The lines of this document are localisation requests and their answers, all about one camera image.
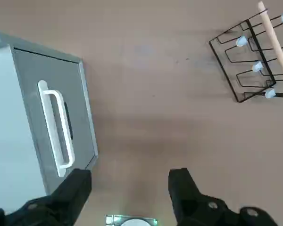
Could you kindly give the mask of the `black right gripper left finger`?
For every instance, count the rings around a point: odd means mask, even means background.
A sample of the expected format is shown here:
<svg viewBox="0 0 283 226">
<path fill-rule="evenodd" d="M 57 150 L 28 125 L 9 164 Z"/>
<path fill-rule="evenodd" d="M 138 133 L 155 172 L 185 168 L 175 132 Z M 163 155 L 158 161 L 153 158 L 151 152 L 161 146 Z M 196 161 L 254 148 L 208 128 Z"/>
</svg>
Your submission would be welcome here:
<svg viewBox="0 0 283 226">
<path fill-rule="evenodd" d="M 29 200 L 10 214 L 0 208 L 0 226 L 73 226 L 91 191 L 91 171 L 74 169 L 51 195 Z"/>
</svg>

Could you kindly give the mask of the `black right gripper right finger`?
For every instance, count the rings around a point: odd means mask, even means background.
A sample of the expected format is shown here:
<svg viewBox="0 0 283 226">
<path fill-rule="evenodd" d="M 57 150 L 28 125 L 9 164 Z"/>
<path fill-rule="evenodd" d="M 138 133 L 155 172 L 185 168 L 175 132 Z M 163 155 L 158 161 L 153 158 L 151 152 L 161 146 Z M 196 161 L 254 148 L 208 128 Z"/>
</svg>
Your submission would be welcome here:
<svg viewBox="0 0 283 226">
<path fill-rule="evenodd" d="M 178 226 L 277 225 L 263 209 L 246 206 L 237 213 L 223 200 L 202 194 L 187 168 L 169 171 L 168 191 Z"/>
</svg>

